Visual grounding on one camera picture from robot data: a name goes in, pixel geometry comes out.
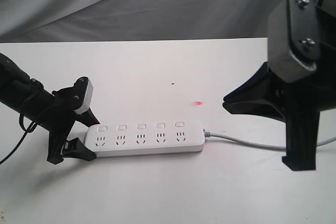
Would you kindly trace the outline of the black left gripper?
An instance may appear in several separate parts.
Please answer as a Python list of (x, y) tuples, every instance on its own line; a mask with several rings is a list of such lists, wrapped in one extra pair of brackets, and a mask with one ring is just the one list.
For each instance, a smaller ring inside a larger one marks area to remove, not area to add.
[(81, 77), (72, 87), (41, 92), (41, 126), (49, 132), (47, 161), (52, 164), (59, 164), (64, 158), (97, 158), (78, 137), (67, 140), (75, 122), (85, 126), (100, 124), (90, 106), (82, 105), (87, 84), (88, 77)]

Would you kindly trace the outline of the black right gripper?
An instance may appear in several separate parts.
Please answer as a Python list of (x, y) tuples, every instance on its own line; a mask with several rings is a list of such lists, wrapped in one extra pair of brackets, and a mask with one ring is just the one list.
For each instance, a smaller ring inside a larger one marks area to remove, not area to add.
[[(281, 159), (295, 172), (316, 169), (317, 111), (335, 108), (335, 16), (317, 7), (317, 18), (321, 57), (315, 73), (286, 83), (264, 62), (244, 84), (223, 97), (223, 108), (230, 114), (286, 122), (286, 154)], [(285, 97), (290, 103), (286, 109)]]

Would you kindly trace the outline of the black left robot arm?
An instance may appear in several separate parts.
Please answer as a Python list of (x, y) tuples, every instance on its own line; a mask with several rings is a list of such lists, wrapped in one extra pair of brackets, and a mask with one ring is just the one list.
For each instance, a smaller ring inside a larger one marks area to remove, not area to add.
[(49, 93), (41, 82), (1, 54), (1, 103), (18, 112), (19, 125), (25, 134), (37, 126), (48, 131), (47, 161), (52, 164), (59, 164), (64, 158), (96, 159), (96, 154), (79, 138), (67, 139), (75, 122), (87, 127), (99, 124), (90, 108), (92, 94), (93, 85), (88, 77)]

